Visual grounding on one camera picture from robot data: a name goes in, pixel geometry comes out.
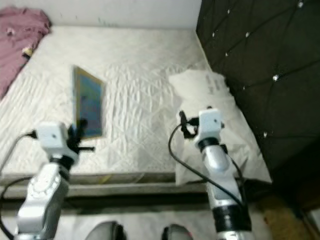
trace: pink blanket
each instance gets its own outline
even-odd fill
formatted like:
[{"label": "pink blanket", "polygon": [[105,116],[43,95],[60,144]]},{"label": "pink blanket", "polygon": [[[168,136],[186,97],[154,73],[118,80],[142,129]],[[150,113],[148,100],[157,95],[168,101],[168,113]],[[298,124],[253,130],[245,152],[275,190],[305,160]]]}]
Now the pink blanket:
[{"label": "pink blanket", "polygon": [[0,10],[0,99],[28,61],[23,49],[34,50],[49,30],[49,19],[41,10],[13,6]]}]

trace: black headboard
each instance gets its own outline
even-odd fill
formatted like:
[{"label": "black headboard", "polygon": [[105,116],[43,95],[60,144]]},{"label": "black headboard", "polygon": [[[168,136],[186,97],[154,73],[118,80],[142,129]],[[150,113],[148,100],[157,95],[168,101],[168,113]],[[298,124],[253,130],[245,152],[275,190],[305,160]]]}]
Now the black headboard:
[{"label": "black headboard", "polygon": [[196,31],[273,178],[320,173],[320,0],[202,0]]}]

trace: mattress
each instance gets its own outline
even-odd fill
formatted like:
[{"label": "mattress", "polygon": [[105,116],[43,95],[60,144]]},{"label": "mattress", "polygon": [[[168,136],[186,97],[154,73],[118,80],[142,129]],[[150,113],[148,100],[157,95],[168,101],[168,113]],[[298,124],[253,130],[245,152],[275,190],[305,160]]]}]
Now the mattress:
[{"label": "mattress", "polygon": [[[208,68],[196,34],[71,26],[51,31],[0,102],[1,156],[17,136],[42,121],[72,123],[71,72],[77,65],[105,83],[105,126],[102,138],[83,141],[96,151],[80,154],[73,179],[82,184],[123,182],[119,176],[125,182],[145,176],[151,182],[174,181],[176,163],[167,143],[181,102],[168,76]],[[31,175],[46,162],[39,143],[23,139],[3,175]]]}]

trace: pillow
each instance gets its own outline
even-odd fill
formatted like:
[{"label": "pillow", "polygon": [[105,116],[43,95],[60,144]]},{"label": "pillow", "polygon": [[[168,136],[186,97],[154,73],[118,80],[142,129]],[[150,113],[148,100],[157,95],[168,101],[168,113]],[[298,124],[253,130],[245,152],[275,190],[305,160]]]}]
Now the pillow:
[{"label": "pillow", "polygon": [[[243,176],[248,179],[271,182],[255,136],[237,107],[234,97],[230,94],[224,76],[211,71],[187,70],[171,75],[169,82],[176,94],[181,97],[182,103],[179,109],[184,111],[187,118],[198,116],[199,111],[208,106],[219,109],[225,124],[225,128],[220,133],[221,143],[226,144],[228,154],[238,164]],[[177,119],[180,123],[179,113],[177,113]],[[182,133],[177,135],[177,138],[183,141]],[[184,140],[181,160],[203,172],[201,153],[192,140]],[[177,185],[200,180],[200,177],[179,163],[176,164],[175,174]]]}]

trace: floor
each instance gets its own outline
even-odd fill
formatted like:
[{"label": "floor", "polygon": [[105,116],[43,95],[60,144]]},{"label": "floor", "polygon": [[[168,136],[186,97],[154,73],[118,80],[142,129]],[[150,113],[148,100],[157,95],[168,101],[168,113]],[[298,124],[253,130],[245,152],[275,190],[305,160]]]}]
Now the floor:
[{"label": "floor", "polygon": [[[5,210],[3,215],[4,224],[14,232],[15,211]],[[272,240],[264,217],[255,205],[250,206],[250,215],[255,239]],[[195,240],[213,240],[216,236],[209,206],[201,203],[63,210],[55,240],[84,240],[97,224],[114,220],[124,225],[129,240],[160,240],[163,228],[171,223],[187,227]],[[0,239],[6,239],[2,232]]]}]

